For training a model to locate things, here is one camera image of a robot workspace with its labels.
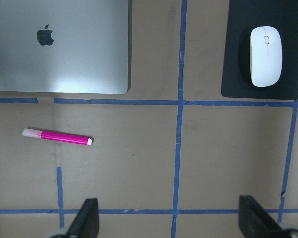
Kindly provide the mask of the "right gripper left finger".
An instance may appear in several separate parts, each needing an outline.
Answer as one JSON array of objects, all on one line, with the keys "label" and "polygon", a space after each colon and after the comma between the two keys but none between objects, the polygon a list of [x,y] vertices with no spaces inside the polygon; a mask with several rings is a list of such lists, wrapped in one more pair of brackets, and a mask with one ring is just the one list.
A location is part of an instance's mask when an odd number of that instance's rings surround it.
[{"label": "right gripper left finger", "polygon": [[67,231],[68,238],[96,238],[99,234],[97,198],[86,199]]}]

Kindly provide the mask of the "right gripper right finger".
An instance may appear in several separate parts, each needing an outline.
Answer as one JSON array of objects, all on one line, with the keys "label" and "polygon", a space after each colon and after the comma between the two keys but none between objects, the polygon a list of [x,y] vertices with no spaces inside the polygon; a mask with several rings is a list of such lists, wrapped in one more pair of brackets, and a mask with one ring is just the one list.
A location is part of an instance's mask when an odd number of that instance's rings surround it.
[{"label": "right gripper right finger", "polygon": [[250,195],[240,195],[238,227],[245,238],[282,238],[283,230]]}]

